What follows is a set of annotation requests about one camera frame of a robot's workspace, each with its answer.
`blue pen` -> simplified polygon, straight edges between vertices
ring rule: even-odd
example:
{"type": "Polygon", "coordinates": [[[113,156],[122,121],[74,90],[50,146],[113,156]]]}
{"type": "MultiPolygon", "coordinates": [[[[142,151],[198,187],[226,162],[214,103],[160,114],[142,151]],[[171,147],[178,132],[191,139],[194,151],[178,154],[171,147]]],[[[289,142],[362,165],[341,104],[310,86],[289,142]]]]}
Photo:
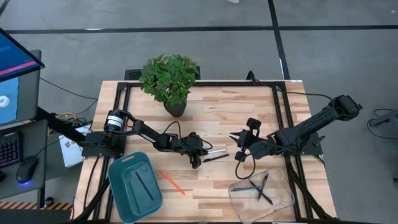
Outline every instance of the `blue pen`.
{"type": "Polygon", "coordinates": [[[238,187],[238,188],[232,189],[231,191],[232,191],[232,192],[237,192],[237,191],[241,191],[241,190],[252,190],[252,189],[257,189],[257,188],[259,188],[259,187],[261,187],[261,186],[238,187]]]}

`wooden table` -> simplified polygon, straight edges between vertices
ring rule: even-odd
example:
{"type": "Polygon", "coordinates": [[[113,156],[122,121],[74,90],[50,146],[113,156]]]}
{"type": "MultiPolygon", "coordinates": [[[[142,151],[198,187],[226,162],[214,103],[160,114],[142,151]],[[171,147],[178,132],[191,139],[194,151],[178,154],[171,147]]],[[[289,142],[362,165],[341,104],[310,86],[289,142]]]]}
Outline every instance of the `wooden table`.
{"type": "MultiPolygon", "coordinates": [[[[304,92],[302,82],[286,81],[285,83],[287,91],[304,92]]],[[[114,105],[117,84],[118,81],[105,81],[102,84],[94,117],[93,129],[95,131],[103,131],[108,111],[114,105]]],[[[279,101],[283,105],[282,96],[279,95],[279,101]]],[[[124,92],[122,92],[119,103],[120,109],[123,99],[124,92]]],[[[215,149],[227,148],[227,152],[231,154],[218,161],[202,164],[198,169],[193,170],[188,156],[159,152],[152,147],[152,144],[139,136],[129,136],[125,155],[142,151],[149,156],[163,195],[163,204],[160,210],[140,222],[240,222],[228,195],[228,187],[239,181],[234,174],[237,164],[234,154],[239,148],[228,136],[230,132],[238,132],[247,128],[246,121],[250,117],[262,121],[261,137],[279,129],[271,88],[264,86],[194,86],[188,96],[185,114],[180,118],[171,117],[162,103],[154,101],[153,96],[145,94],[139,87],[131,89],[129,100],[128,111],[156,131],[161,133],[170,122],[179,121],[182,136],[195,131],[203,139],[211,142],[215,149]],[[178,192],[159,170],[164,170],[185,191],[186,195],[178,192]]],[[[306,96],[289,94],[289,103],[295,124],[310,117],[306,96]]],[[[285,126],[287,126],[284,107],[281,106],[281,108],[285,126]]],[[[168,132],[176,133],[177,127],[172,126],[168,132]]],[[[309,191],[327,213],[335,216],[335,208],[323,164],[313,156],[302,156],[302,160],[309,191]]],[[[95,158],[87,158],[83,163],[75,197],[75,216],[83,210],[88,177],[94,161],[95,158]]],[[[91,201],[98,189],[102,162],[103,158],[98,161],[94,170],[87,203],[91,201]]],[[[239,168],[239,174],[241,176],[248,175],[252,171],[252,166],[252,160],[247,159],[239,168]]],[[[280,168],[284,175],[287,175],[282,156],[267,156],[256,161],[255,174],[271,167],[280,168]]],[[[301,213],[305,217],[301,193],[299,190],[297,193],[301,213]]],[[[108,191],[105,192],[101,203],[100,218],[104,218],[107,198],[108,191]]],[[[288,207],[275,212],[261,221],[295,221],[293,208],[288,207]]],[[[113,205],[111,222],[121,222],[115,205],[113,205]]]]}

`computer mouse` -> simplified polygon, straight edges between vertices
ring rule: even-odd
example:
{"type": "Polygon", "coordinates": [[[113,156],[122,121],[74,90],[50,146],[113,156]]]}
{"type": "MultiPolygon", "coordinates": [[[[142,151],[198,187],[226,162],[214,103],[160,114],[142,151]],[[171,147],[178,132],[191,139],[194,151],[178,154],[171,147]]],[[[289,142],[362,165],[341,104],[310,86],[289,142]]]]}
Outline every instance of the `computer mouse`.
{"type": "Polygon", "coordinates": [[[30,181],[36,169],[39,159],[35,156],[26,157],[18,167],[17,181],[21,184],[30,181]]]}

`computer monitor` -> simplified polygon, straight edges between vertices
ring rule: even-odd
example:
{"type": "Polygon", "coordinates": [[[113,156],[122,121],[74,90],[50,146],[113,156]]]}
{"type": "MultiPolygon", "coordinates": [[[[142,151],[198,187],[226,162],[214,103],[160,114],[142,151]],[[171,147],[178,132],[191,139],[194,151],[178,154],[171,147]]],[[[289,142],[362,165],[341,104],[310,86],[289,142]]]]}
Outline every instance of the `computer monitor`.
{"type": "Polygon", "coordinates": [[[0,28],[0,82],[44,68],[44,64],[0,28]]]}

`black plant pot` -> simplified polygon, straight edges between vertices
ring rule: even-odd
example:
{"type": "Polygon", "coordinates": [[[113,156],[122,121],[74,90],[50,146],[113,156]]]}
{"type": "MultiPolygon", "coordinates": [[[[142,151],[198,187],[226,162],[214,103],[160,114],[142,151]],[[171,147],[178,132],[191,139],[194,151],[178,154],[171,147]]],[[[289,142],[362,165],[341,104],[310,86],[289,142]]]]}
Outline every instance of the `black plant pot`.
{"type": "Polygon", "coordinates": [[[170,106],[168,103],[163,103],[164,108],[169,112],[174,118],[179,118],[184,114],[187,103],[183,102],[179,105],[170,106]]]}

